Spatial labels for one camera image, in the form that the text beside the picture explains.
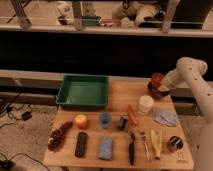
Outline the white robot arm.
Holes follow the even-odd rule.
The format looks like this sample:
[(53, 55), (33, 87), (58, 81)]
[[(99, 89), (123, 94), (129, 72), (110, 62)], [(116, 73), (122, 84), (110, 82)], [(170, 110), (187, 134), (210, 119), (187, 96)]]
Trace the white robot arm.
[(186, 82), (207, 122), (200, 133), (193, 171), (213, 171), (213, 88), (203, 79), (207, 68), (203, 60), (182, 57), (161, 81), (169, 89)]

